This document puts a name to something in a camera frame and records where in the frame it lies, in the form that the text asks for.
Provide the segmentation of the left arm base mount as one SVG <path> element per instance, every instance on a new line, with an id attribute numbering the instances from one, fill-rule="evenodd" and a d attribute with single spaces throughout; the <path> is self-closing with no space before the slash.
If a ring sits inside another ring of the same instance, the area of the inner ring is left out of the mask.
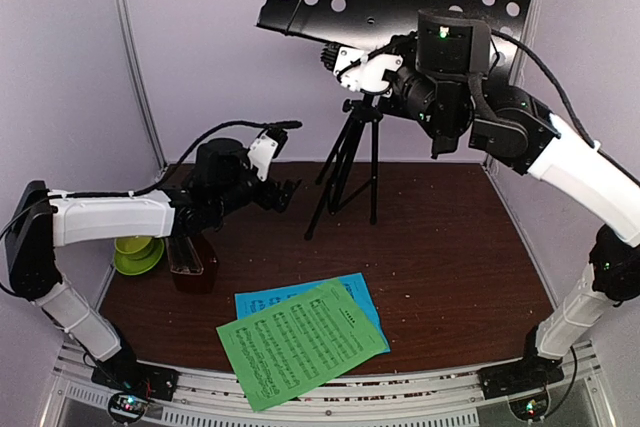
<path id="1" fill-rule="evenodd" d="M 118 379 L 101 366 L 93 368 L 91 381 L 114 390 L 107 400 L 107 413 L 119 425 L 140 421 L 159 401 L 171 401 L 177 388 L 179 373 L 167 367 L 139 364 L 140 376 L 134 380 Z"/>

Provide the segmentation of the black music stand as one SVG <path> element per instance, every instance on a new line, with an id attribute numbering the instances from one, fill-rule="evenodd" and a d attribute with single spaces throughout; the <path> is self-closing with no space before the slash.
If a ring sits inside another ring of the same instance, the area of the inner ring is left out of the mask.
<path id="1" fill-rule="evenodd" d="M 393 36 L 414 32 L 422 10 L 442 16 L 457 12 L 489 25 L 481 0 L 266 0 L 257 24 L 284 35 L 321 42 L 323 47 L 337 43 L 376 56 L 378 48 Z M 492 40 L 490 73 L 500 60 L 496 50 L 497 44 Z M 355 93 L 356 98 L 343 105 L 347 120 L 316 180 L 323 189 L 316 207 L 318 213 L 335 214 L 351 201 L 345 187 L 364 132 L 377 136 L 380 121 L 386 116 L 412 120 L 391 109 L 392 89 L 384 96 Z"/>

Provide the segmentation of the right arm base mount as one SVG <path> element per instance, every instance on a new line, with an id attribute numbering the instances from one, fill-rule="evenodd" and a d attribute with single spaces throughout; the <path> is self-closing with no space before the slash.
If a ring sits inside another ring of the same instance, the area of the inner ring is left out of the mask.
<path id="1" fill-rule="evenodd" d="M 516 419 L 533 423 L 551 411 L 548 387 L 561 382 L 564 372 L 561 367 L 526 370 L 519 362 L 512 362 L 482 368 L 478 379 L 486 400 L 506 397 Z"/>

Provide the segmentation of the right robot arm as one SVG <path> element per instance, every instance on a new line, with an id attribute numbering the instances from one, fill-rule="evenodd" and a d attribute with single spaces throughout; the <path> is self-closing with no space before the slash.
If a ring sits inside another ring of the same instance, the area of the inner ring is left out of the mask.
<path id="1" fill-rule="evenodd" d="M 607 309 L 638 296 L 639 183 L 574 112 L 559 116 L 523 89 L 491 80 L 489 49 L 497 36 L 482 20 L 422 10 L 414 32 L 382 47 L 395 61 L 383 79 L 402 114 L 432 138 L 434 154 L 454 151 L 468 133 L 473 149 L 555 187 L 601 220 L 581 278 L 530 330 L 523 356 L 479 373 L 487 384 L 515 381 L 530 389 L 560 376 L 564 356 Z"/>

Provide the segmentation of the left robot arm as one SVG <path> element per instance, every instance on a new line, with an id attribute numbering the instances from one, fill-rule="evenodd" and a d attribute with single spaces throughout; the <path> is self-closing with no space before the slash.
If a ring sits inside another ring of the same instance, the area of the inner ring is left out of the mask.
<path id="1" fill-rule="evenodd" d="M 79 342 L 121 390 L 137 389 L 145 374 L 135 353 L 58 270 L 55 249 L 101 239 L 194 237 L 220 228 L 226 216 L 251 203 L 283 212 L 298 185 L 274 181 L 269 168 L 286 142 L 286 133 L 276 128 L 260 133 L 250 146 L 213 139 L 199 147 L 180 186 L 147 193 L 70 193 L 30 182 L 5 240 L 13 293 Z"/>

